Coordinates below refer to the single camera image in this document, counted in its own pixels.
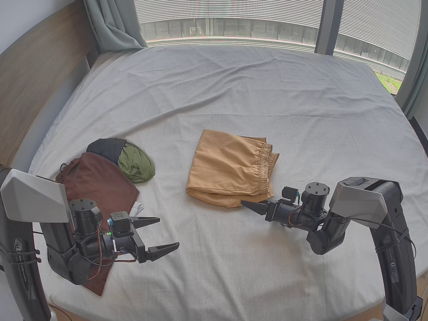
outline wooden headboard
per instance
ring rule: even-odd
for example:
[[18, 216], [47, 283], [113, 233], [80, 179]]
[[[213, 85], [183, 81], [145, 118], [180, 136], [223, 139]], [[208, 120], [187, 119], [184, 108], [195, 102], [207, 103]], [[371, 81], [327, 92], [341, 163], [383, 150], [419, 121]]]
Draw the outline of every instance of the wooden headboard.
[[0, 163], [10, 166], [46, 101], [96, 46], [82, 0], [44, 19], [0, 55]]

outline baseboard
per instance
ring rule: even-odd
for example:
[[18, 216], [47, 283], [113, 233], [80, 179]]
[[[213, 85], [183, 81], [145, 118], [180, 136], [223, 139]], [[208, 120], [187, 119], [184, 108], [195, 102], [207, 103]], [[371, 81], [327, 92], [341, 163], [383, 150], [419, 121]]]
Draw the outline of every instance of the baseboard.
[[413, 117], [411, 120], [410, 120], [410, 125], [413, 127], [413, 129], [415, 130], [415, 133], [416, 133], [416, 135], [418, 136], [418, 138], [419, 138], [419, 140], [420, 140], [420, 142], [421, 142], [421, 144], [422, 144], [422, 147], [424, 148], [424, 150], [425, 150], [425, 153], [427, 154], [427, 156], [428, 156], [428, 139], [427, 139], [427, 137], [425, 136], [425, 133], [424, 133], [424, 131], [421, 129], [421, 127], [419, 126], [419, 123], [418, 123], [418, 121], [415, 119], [415, 117]]

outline mattress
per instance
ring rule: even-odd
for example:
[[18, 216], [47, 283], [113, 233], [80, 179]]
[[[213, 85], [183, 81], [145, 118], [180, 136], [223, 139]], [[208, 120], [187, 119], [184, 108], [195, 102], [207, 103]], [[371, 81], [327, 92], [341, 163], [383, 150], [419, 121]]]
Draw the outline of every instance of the mattress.
[[307, 233], [185, 194], [202, 130], [266, 137], [280, 153], [272, 183], [334, 189], [349, 176], [398, 181], [417, 275], [428, 269], [428, 160], [375, 74], [360, 62], [247, 46], [170, 46], [101, 55], [30, 168], [53, 179], [100, 137], [142, 147], [156, 165], [136, 185], [146, 246], [180, 242], [145, 264], [113, 265], [101, 297], [39, 265], [48, 300], [89, 320], [343, 320], [384, 298], [370, 231], [316, 255]]

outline robotic arm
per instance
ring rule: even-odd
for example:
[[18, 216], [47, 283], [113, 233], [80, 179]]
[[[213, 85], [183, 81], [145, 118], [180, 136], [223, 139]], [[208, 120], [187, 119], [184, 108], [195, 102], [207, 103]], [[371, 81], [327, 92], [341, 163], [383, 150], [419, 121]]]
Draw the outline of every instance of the robotic arm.
[[56, 320], [41, 285], [33, 222], [40, 223], [52, 270], [76, 285], [90, 279], [91, 265], [111, 265], [122, 254], [139, 263], [155, 261], [179, 247], [172, 243], [146, 250], [136, 228], [159, 222], [157, 217], [112, 213], [108, 232], [101, 231], [101, 221], [94, 201], [68, 203], [64, 185], [0, 165], [0, 257], [24, 320]]
[[[307, 231], [306, 240], [313, 252], [320, 255], [343, 242], [351, 220], [370, 227], [385, 288], [384, 320], [418, 319], [422, 298], [416, 293], [415, 262], [398, 182], [368, 177], [340, 181], [327, 212], [324, 205], [329, 191], [327, 185], [312, 182], [301, 195], [297, 189], [285, 187], [278, 201], [241, 203], [266, 215], [266, 221]], [[294, 204], [297, 197], [302, 199], [301, 206]]]

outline grass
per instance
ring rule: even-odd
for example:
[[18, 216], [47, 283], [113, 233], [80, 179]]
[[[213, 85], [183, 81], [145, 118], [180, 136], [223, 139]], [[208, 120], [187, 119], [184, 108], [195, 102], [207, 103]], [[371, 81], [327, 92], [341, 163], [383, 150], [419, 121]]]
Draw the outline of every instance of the grass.
[[396, 92], [393, 92], [391, 90], [391, 88], [388, 87], [387, 82], [390, 83], [390, 84], [392, 84], [396, 90], [400, 89], [400, 86], [401, 86], [401, 83], [402, 83], [401, 81], [396, 80], [395, 78], [393, 78], [391, 76], [388, 76], [388, 75], [385, 75], [385, 74], [381, 74], [381, 73], [378, 73], [378, 72], [375, 72], [375, 74], [376, 74], [377, 78], [379, 79], [379, 81], [382, 82], [382, 84], [388, 90], [388, 92], [390, 92], [392, 94], [396, 94]]

